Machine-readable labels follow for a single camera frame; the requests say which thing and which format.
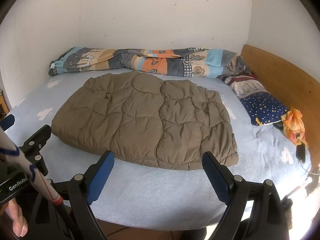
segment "light blue bed sheet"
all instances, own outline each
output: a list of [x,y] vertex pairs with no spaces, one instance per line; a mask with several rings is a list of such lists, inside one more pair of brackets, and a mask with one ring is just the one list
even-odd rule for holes
[[[62,104],[90,77],[131,71],[115,69],[65,73],[53,77],[12,109],[16,118],[7,135],[22,145],[51,120]],[[247,181],[271,179],[280,198],[304,182],[307,173],[295,157],[296,147],[272,125],[252,126],[250,118],[230,87],[218,79],[181,78],[154,74],[164,79],[189,79],[220,93],[238,145],[239,162],[230,167]],[[52,135],[41,150],[55,182],[84,173],[99,156],[75,149]],[[307,152],[305,169],[311,168]],[[91,208],[96,218],[125,226],[159,230],[183,230],[217,223],[225,205],[219,202],[203,170],[174,171],[141,166],[116,159],[99,199]]]

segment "wooden headboard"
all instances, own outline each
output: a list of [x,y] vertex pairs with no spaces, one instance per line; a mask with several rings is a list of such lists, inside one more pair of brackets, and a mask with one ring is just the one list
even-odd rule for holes
[[262,49],[244,45],[241,56],[275,98],[298,109],[306,129],[312,170],[320,163],[320,84],[289,61]]

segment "pillow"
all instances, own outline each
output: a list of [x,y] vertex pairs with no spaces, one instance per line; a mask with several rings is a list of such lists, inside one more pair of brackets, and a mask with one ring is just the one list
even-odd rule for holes
[[218,76],[230,86],[247,110],[252,125],[268,125],[281,121],[288,109],[273,97],[254,73]]

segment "orange cloth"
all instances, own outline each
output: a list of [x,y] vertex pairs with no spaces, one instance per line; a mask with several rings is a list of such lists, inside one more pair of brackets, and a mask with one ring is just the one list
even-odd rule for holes
[[301,112],[291,107],[290,111],[281,116],[281,121],[283,122],[283,133],[296,146],[304,143],[308,148],[309,145],[306,142],[305,129],[301,117]]

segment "red stripe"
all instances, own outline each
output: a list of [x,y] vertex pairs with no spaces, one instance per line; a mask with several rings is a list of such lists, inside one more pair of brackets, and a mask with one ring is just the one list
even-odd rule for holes
[[230,86],[233,82],[240,82],[240,81],[246,81],[246,80],[254,80],[252,77],[241,77],[241,78],[231,78],[231,80],[228,82],[228,86]]
[[58,194],[58,196],[55,199],[52,199],[51,202],[56,202],[59,198],[60,198],[60,195]]
[[45,187],[47,188],[47,190],[48,190],[48,192],[49,192],[49,195],[50,195],[50,197],[51,197],[51,201],[52,201],[52,200],[53,200],[53,197],[52,197],[52,195],[51,195],[50,190],[48,189],[47,183],[45,182],[44,177],[42,176],[42,174],[41,174],[40,172],[39,172],[39,175],[40,175],[43,183],[45,184]]
[[63,198],[59,195],[59,199],[57,201],[51,202],[55,206],[59,206],[63,202]]
[[252,76],[254,79],[258,79],[257,75],[256,75],[255,73],[253,73],[252,71],[251,71],[251,76]]

